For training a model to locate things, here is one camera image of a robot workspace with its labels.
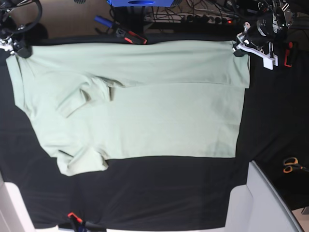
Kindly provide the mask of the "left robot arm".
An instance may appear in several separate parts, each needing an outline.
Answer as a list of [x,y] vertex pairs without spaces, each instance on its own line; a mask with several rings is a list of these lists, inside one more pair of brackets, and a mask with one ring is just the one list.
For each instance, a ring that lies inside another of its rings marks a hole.
[[273,70],[279,65],[274,43],[286,38],[293,23],[293,13],[285,0],[260,0],[258,8],[258,14],[248,17],[243,32],[237,34],[233,54],[242,57],[252,53],[263,59],[265,68]]

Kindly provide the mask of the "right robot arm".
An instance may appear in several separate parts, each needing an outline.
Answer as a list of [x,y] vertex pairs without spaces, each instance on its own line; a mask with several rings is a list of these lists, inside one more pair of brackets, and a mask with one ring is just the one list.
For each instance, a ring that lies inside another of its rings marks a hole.
[[42,17],[39,0],[2,0],[0,2],[0,48],[11,55],[32,55],[30,34]]

